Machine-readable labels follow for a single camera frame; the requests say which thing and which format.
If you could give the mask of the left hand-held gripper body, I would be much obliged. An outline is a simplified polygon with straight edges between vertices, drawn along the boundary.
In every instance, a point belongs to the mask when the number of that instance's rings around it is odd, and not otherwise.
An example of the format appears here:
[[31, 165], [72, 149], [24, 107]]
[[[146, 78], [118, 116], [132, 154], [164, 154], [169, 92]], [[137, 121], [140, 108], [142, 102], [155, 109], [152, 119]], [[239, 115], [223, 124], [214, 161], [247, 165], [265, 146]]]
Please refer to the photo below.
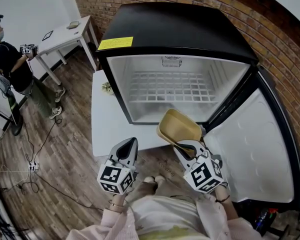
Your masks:
[[125, 194], [136, 180], [137, 157], [118, 160], [108, 157], [100, 166], [97, 182], [108, 193]]

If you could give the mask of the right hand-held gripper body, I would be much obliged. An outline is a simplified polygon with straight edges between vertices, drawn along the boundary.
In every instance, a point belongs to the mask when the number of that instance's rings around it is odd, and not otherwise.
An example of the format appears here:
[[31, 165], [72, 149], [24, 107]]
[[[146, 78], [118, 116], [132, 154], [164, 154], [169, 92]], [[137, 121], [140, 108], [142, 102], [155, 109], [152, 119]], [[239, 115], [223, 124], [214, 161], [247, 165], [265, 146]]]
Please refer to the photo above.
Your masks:
[[204, 151], [185, 172], [183, 178], [197, 192], [208, 194], [225, 183], [220, 161]]

